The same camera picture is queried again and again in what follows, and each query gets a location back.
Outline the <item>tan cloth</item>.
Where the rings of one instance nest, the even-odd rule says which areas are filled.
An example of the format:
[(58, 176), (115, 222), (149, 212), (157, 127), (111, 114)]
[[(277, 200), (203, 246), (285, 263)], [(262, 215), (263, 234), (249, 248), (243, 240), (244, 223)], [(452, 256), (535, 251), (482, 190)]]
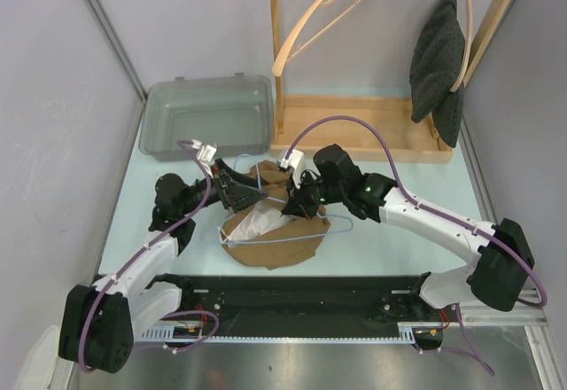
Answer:
[[(330, 230), (330, 220), (320, 219), (317, 214), (326, 215), (324, 207), (312, 219), (282, 214), (288, 199), (286, 184), (289, 175), (279, 170), (275, 162), (263, 160), (251, 167), (248, 173), (268, 197), (253, 206), (234, 214), (222, 226), (228, 240), (270, 240), (293, 238), (324, 233)], [(237, 262), (247, 267), (278, 269), (302, 263), (315, 256), (323, 237), (287, 243), (229, 246), (223, 249)]]

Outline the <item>light blue wire hanger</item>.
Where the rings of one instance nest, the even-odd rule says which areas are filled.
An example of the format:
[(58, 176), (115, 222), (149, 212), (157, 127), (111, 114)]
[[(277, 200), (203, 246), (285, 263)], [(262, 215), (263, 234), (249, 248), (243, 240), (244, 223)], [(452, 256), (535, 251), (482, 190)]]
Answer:
[(223, 243), (227, 243), (229, 246), (275, 244), (275, 243), (287, 243), (287, 242), (300, 241), (300, 240), (309, 240), (309, 239), (315, 239), (315, 238), (320, 238), (320, 237), (324, 238), (327, 235), (344, 234), (344, 233), (347, 233), (347, 232), (350, 232), (350, 231), (353, 230), (353, 220), (349, 217), (346, 217), (346, 216), (340, 215), (340, 214), (317, 214), (317, 217), (320, 218), (320, 219), (338, 218), (338, 219), (346, 220), (349, 223), (349, 227), (346, 228), (346, 229), (342, 229), (342, 230), (331, 230), (331, 231), (327, 230), (324, 233), (316, 233), (316, 234), (312, 234), (312, 235), (308, 235), (308, 236), (299, 236), (299, 237), (293, 237), (293, 238), (276, 238), (276, 239), (262, 240), (262, 241), (228, 240), (226, 235), (223, 233), (222, 226), (228, 221), (228, 219), (231, 219), (232, 217), (234, 217), (234, 215), (228, 216), (220, 224), (220, 226), (216, 228), (221, 233), (221, 235), (216, 240), (206, 240), (205, 239), (205, 236), (208, 235), (208, 234), (211, 234), (214, 230), (213, 228), (210, 228), (208, 230), (203, 231), (200, 234), (200, 238), (199, 238), (200, 241), (205, 246), (217, 246), (217, 245), (220, 246)]

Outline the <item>dark grey dotted skirt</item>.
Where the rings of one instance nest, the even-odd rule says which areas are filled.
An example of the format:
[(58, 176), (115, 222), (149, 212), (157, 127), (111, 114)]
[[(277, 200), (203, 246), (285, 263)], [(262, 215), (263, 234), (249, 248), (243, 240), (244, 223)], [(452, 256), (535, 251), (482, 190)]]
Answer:
[(415, 123), (431, 115), (439, 137), (456, 147), (463, 116), (464, 87), (451, 91), (462, 68), (465, 38), (457, 0), (439, 0), (417, 39), (409, 71)]

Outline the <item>light wooden hanger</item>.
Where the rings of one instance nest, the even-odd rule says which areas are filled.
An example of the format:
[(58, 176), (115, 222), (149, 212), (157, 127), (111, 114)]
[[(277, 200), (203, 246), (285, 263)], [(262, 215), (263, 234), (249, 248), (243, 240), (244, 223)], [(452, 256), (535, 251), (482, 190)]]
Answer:
[(466, 6), (466, 34), (465, 34), (465, 45), (462, 54), (462, 65), (460, 72), (453, 84), (450, 88), (452, 93), (455, 93), (463, 84), (464, 77), (468, 68), (469, 59), (470, 59), (470, 51), (471, 45), (473, 40), (473, 0), (465, 0)]

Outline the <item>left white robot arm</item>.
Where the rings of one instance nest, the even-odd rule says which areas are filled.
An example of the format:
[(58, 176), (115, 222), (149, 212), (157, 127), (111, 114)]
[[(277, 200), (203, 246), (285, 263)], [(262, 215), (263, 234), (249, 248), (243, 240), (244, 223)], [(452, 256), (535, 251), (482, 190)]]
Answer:
[(76, 285), (66, 297), (58, 356), (84, 370), (119, 371), (148, 329), (172, 314), (184, 319), (196, 298), (184, 284), (159, 276), (189, 245), (194, 215), (215, 203), (235, 213), (264, 200), (261, 181), (230, 168), (223, 160), (201, 165), (204, 179), (186, 184), (177, 174), (155, 183), (151, 224), (143, 245), (118, 271), (91, 285)]

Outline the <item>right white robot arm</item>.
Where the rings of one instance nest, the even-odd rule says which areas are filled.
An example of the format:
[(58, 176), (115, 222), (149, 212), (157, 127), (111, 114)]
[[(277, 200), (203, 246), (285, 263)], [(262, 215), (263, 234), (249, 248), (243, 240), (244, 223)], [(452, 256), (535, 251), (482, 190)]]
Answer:
[(395, 180), (362, 173), (336, 144), (319, 150), (313, 161), (314, 174), (307, 171), (303, 152), (294, 149), (280, 154), (276, 165), (290, 175), (283, 214), (312, 219), (322, 206), (342, 204), (360, 220), (411, 231), (463, 260), (460, 268), (419, 277), (408, 298), (415, 318), (429, 320), (441, 308), (470, 300), (503, 312), (518, 302), (534, 265), (518, 223), (473, 221), (426, 205)]

